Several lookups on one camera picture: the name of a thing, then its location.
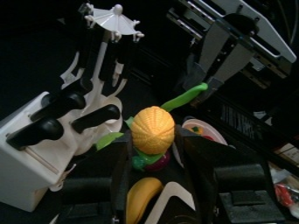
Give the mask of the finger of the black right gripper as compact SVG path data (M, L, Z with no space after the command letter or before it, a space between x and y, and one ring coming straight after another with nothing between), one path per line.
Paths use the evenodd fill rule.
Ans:
M186 60L182 77L182 89L190 90L206 82L211 89L218 89L230 78L223 70L222 58L228 55L223 47L230 40L228 30L215 23L203 38L200 47L195 46Z
M202 55L199 70L207 89L194 98L194 105L202 104L212 96L226 81L248 64L252 55L254 51L242 44L235 44L230 52L208 52L207 55Z

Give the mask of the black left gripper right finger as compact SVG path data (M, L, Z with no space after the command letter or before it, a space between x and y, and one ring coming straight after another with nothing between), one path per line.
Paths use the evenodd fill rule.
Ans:
M175 127L179 150L200 224L284 224L266 162Z

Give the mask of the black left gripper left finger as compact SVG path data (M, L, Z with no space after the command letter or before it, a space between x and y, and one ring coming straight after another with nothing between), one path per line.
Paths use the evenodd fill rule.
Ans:
M130 134L83 156L64 181L58 224L126 224L131 157Z

